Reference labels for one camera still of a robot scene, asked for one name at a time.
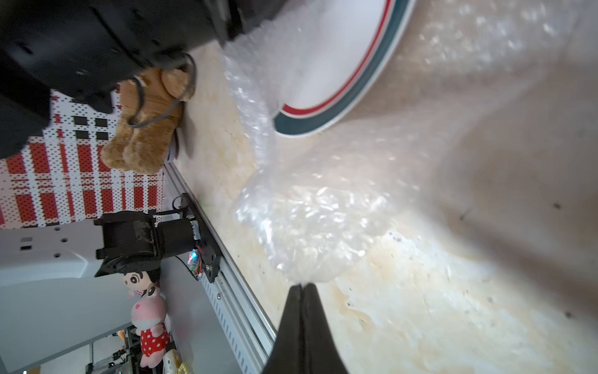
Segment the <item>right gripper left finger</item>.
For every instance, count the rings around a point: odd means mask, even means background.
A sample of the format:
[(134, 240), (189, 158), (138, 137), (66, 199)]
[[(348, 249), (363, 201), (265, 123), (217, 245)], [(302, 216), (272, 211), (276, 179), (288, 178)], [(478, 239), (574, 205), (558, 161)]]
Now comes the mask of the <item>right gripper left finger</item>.
[(262, 374), (298, 374), (303, 366), (302, 287), (290, 288), (272, 352)]

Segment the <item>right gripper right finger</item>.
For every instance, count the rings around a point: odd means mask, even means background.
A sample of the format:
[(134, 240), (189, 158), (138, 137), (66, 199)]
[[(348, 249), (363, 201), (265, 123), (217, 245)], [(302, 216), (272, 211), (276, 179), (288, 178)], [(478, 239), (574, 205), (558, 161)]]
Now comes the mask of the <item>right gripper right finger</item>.
[(302, 289), (304, 373), (348, 374), (339, 356), (330, 327), (314, 284)]

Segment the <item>clear bubble wrap sheet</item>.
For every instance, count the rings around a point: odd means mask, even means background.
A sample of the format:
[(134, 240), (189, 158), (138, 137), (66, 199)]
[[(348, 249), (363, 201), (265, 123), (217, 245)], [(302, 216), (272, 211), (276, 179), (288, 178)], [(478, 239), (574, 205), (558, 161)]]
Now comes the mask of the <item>clear bubble wrap sheet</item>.
[(322, 1), (294, 1), (222, 51), (257, 169), (235, 204), (274, 269), (327, 282), (359, 262), (434, 189), (481, 119), (562, 62), (585, 62), (595, 1), (414, 1), (378, 79), (334, 125), (303, 137), (273, 119), (308, 67)]

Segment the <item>white plate green red rim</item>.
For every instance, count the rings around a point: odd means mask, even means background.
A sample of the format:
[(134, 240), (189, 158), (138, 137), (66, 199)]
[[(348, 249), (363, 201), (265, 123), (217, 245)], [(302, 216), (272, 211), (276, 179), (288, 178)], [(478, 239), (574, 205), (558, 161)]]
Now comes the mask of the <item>white plate green red rim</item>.
[(378, 79), (411, 20), (414, 1), (322, 1), (308, 67), (274, 117), (284, 137), (303, 137), (347, 115)]

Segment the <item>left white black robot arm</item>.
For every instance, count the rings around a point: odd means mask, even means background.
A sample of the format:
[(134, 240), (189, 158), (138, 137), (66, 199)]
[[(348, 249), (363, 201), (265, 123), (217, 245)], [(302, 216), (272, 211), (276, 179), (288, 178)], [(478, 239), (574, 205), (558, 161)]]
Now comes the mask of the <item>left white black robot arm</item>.
[[(26, 150), (51, 121), (60, 92), (121, 116), (101, 148), (117, 171), (158, 173), (197, 68), (193, 48), (226, 43), (274, 18), (282, 1), (4, 1), (1, 4), (1, 156)], [(108, 213), (80, 224), (1, 233), (4, 286), (149, 271), (193, 246), (190, 224)]]

